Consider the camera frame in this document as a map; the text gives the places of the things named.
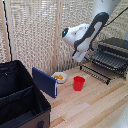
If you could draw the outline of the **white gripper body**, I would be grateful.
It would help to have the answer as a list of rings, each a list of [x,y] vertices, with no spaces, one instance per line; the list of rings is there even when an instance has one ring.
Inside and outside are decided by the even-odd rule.
[[[85,55],[85,52],[74,51],[72,59],[76,60],[77,62],[81,62],[84,59]]]

